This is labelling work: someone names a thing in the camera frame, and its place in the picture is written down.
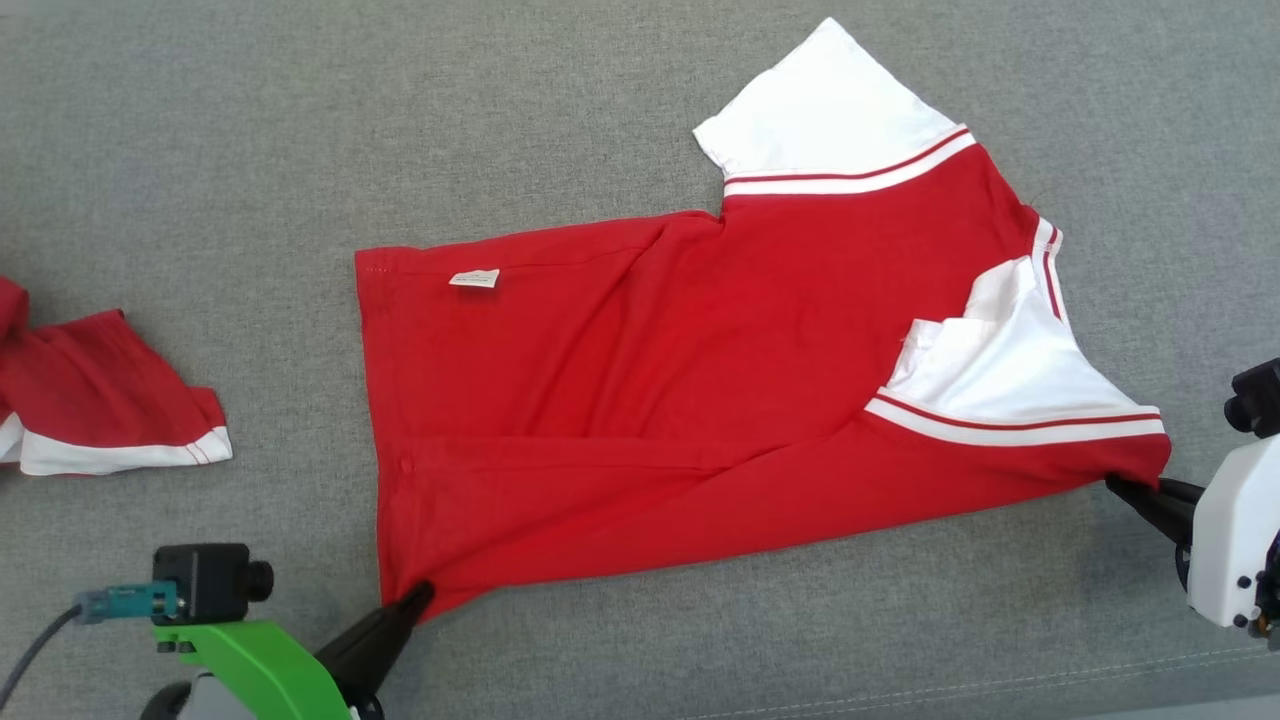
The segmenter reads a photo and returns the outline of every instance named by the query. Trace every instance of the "red stripe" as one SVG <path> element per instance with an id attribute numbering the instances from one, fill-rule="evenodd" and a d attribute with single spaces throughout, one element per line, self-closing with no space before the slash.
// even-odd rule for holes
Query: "red stripe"
<path id="1" fill-rule="evenodd" d="M 891 173 L 893 170 L 897 170 L 900 168 L 905 168 L 905 167 L 910 165 L 911 163 L 916 163 L 919 160 L 923 160 L 925 156 L 928 156 L 932 152 L 934 152 L 936 150 L 941 149 L 943 145 L 946 145 L 946 143 L 951 142 L 952 140 L 955 140 L 955 138 L 957 138 L 960 136 L 964 136 L 964 135 L 969 135 L 969 128 L 964 128 L 964 129 L 961 129 L 959 132 L 952 133 L 946 140 L 940 141 L 933 147 L 929 147 L 924 152 L 920 152 L 919 155 L 916 155 L 916 156 L 914 156 L 914 158 L 911 158 L 909 160 L 902 160 L 901 163 L 896 164 L 896 165 L 890 165 L 887 168 L 881 168 L 878 170 L 872 170 L 869 173 L 861 173 L 861 174 L 856 174 L 856 176 L 844 174 L 844 173 L 815 173 L 815 174 L 808 174 L 808 176 L 769 176 L 769 177 L 751 177 L 751 178 L 728 178 L 727 181 L 724 181 L 724 184 L 730 184 L 730 183 L 735 183 L 735 182 L 768 182 L 768 181 L 781 181 L 781 179 L 863 179 L 863 178 L 873 178 L 876 176 L 883 176 L 884 173 Z"/>
<path id="2" fill-rule="evenodd" d="M 1160 414 L 1158 413 L 1142 413 L 1142 414 L 1138 414 L 1138 415 L 1117 415 L 1117 416 L 1114 416 L 1114 418 L 1066 418 L 1066 419 L 1062 419 L 1062 420 L 1046 420 L 1043 423 L 1024 423 L 1024 424 L 997 425 L 997 424 L 988 424 L 988 423 L 966 423 L 964 420 L 956 420 L 954 418 L 943 418 L 941 415 L 934 415 L 932 413 L 925 413 L 924 410 L 920 410 L 919 407 L 915 407 L 914 405 L 908 405 L 906 402 L 902 402 L 900 400 L 893 400 L 892 397 L 886 397 L 886 396 L 879 395 L 879 393 L 877 393 L 876 397 L 879 398 L 879 400 L 883 400 L 884 402 L 888 402 L 890 405 L 895 405 L 897 407 L 901 407 L 902 410 L 909 410 L 909 411 L 911 411 L 911 413 L 914 413 L 916 415 L 920 415 L 922 418 L 928 418 L 931 420 L 936 420 L 938 423 L 945 423 L 947 425 L 956 425 L 956 427 L 960 427 L 960 428 L 974 428 L 974 429 L 978 429 L 978 430 L 1034 430 L 1037 428 L 1056 428 L 1056 427 L 1061 427 L 1061 425 L 1105 425 L 1105 424 L 1108 424 L 1108 423 L 1128 423 L 1128 421 L 1132 421 L 1132 420 L 1158 420 L 1160 419 Z"/>
<path id="3" fill-rule="evenodd" d="M 1057 242 L 1057 228 L 1053 228 L 1053 234 L 1048 236 L 1048 242 L 1044 243 L 1044 286 L 1048 287 L 1048 302 L 1053 306 L 1053 316 L 1061 320 L 1062 309 L 1057 305 L 1057 288 L 1053 287 L 1053 273 L 1050 272 L 1048 266 L 1055 242 Z"/>

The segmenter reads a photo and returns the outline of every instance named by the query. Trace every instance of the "green robot arm part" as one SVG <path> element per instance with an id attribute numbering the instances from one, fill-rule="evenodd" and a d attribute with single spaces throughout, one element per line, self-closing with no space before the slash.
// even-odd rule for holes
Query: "green robot arm part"
<path id="1" fill-rule="evenodd" d="M 183 662 L 207 667 L 260 720 L 351 720 L 329 671 L 274 623 L 152 630 L 157 647 L 182 648 Z"/>

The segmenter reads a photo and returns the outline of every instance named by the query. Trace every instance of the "clothing label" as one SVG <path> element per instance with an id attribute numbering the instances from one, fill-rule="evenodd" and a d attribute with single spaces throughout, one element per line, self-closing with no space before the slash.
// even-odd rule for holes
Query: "clothing label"
<path id="1" fill-rule="evenodd" d="M 471 270 L 470 273 L 458 273 L 449 278 L 449 284 L 467 287 L 493 287 L 497 283 L 498 270 Z"/>

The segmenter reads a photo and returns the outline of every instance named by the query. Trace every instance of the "gray fabric surface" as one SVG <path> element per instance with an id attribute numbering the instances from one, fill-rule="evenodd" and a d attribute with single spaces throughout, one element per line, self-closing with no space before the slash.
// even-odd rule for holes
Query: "gray fabric surface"
<path id="1" fill-rule="evenodd" d="M 0 19 L 0 272 L 37 322 L 123 307 L 224 402 L 236 459 L 0 471 L 0 667 L 161 543 L 242 541 L 257 616 L 319 646 L 376 601 L 351 254 L 685 208 L 689 131 L 823 17 L 988 145 L 1065 228 L 1082 345 L 1165 411 L 1175 477 L 1243 438 L 1280 354 L 1272 0 L 99 3 Z M 946 473 L 946 468 L 938 468 Z M 129 717 L 186 675 L 145 623 L 72 628 L 12 717 Z M 1070 717 L 1274 692 L 1101 488 L 637 577 L 504 591 L 420 628 L 392 717 Z"/>

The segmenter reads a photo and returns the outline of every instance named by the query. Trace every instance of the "white stripe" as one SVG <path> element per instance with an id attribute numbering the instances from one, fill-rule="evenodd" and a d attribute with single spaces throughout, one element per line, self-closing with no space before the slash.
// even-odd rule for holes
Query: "white stripe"
<path id="1" fill-rule="evenodd" d="M 134 468 L 173 468 L 229 460 L 232 445 L 218 427 L 189 445 L 84 447 L 33 433 L 23 436 L 20 470 L 27 475 L 106 475 Z"/>
<path id="2" fill-rule="evenodd" d="M 1062 297 L 1062 281 L 1057 279 L 1057 251 L 1061 249 L 1062 231 L 1057 231 L 1057 242 L 1050 247 L 1048 254 L 1048 282 L 1053 284 L 1053 296 L 1057 297 L 1057 314 L 1061 315 L 1066 329 L 1071 329 L 1071 320 L 1066 316 L 1066 300 Z"/>
<path id="3" fill-rule="evenodd" d="M 1052 310 L 1053 299 L 1057 299 L 1057 314 L 1066 329 L 1071 329 L 1071 323 L 1066 319 L 1066 301 L 1062 300 L 1062 283 L 1057 279 L 1057 251 L 1062 249 L 1062 231 L 1057 231 L 1057 240 L 1055 240 L 1053 229 L 1048 220 L 1039 219 L 1039 225 L 1036 227 L 1036 240 L 1032 243 L 1032 269 L 1036 272 L 1036 282 L 1039 284 L 1044 302 Z M 1044 273 L 1046 252 L 1048 252 L 1047 274 Z M 1051 287 L 1053 288 L 1052 296 L 1050 295 Z"/>
<path id="4" fill-rule="evenodd" d="M 896 400 L 902 405 L 909 405 L 920 413 L 928 413 L 929 415 L 937 415 L 943 420 L 951 420 L 952 423 L 987 423 L 992 425 L 1009 425 L 1012 429 L 1018 429 L 1019 425 L 1039 425 L 1042 423 L 1062 423 L 1069 420 L 1101 420 L 1111 418 L 1129 418 L 1133 415 L 1160 415 L 1160 407 L 1155 405 L 1112 405 L 1107 407 L 1079 407 L 1074 413 L 1055 413 L 1053 415 L 1036 415 L 1028 418 L 1009 416 L 1001 420 L 995 419 L 979 419 L 979 418 L 963 418 L 951 413 L 943 413 L 929 405 L 927 402 L 920 402 L 919 400 L 911 397 L 910 395 L 899 392 L 888 387 L 881 387 L 876 391 L 876 395 L 884 396 L 890 400 Z"/>
<path id="5" fill-rule="evenodd" d="M 1087 423 L 1075 425 L 1051 425 L 1047 428 L 1027 428 L 993 430 L 986 428 L 966 428 L 952 425 L 916 415 L 910 410 L 873 397 L 867 404 L 867 411 L 909 430 L 959 445 L 979 445 L 991 447 L 1024 447 L 1056 445 L 1062 442 L 1085 442 L 1134 436 L 1164 434 L 1165 425 L 1158 419 L 1119 420 L 1114 423 Z"/>
<path id="6" fill-rule="evenodd" d="M 724 195 L 849 195 L 858 192 L 872 192 L 883 190 L 909 179 L 918 178 L 924 173 L 937 168 L 956 152 L 977 145 L 973 135 L 964 133 L 955 140 L 929 152 L 924 158 L 896 168 L 887 173 L 879 173 L 867 178 L 836 178 L 836 179 L 776 179 L 755 182 L 731 182 L 724 186 Z M 824 174 L 812 170 L 792 170 L 790 174 Z M 740 177 L 772 177 L 763 173 L 742 173 L 728 179 Z"/>
<path id="7" fill-rule="evenodd" d="M 22 452 L 22 434 L 24 429 L 22 421 L 18 420 L 17 413 L 9 413 L 9 416 L 0 423 L 0 462 L 17 462 L 19 454 Z"/>

